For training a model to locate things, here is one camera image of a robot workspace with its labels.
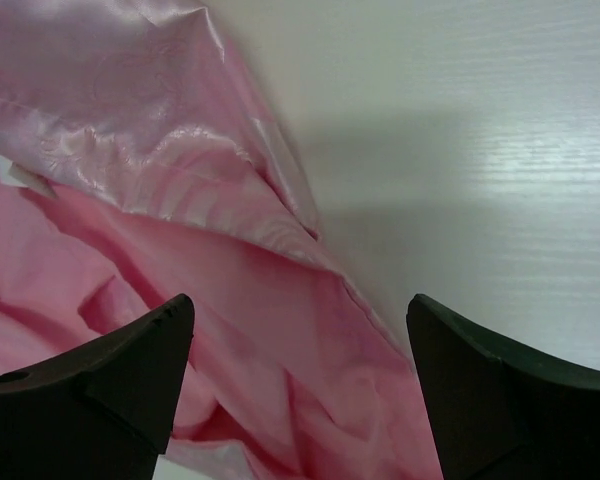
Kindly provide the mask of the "pink satin pillowcase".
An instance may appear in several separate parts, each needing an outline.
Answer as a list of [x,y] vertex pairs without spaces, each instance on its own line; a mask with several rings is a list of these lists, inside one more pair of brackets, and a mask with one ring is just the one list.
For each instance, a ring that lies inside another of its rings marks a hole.
[[212,479],[437,479],[419,384],[198,1],[0,1],[0,374],[177,294],[168,458]]

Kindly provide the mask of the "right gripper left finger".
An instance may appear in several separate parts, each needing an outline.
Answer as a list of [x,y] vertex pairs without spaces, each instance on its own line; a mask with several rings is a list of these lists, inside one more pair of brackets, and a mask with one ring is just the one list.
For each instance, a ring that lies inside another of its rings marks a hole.
[[107,335],[0,375],[0,479],[150,479],[194,328],[179,294]]

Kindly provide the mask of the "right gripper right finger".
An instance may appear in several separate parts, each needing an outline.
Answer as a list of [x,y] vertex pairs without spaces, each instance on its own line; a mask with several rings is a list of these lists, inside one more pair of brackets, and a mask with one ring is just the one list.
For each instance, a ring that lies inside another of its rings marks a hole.
[[446,479],[600,479],[600,371],[418,294],[409,340]]

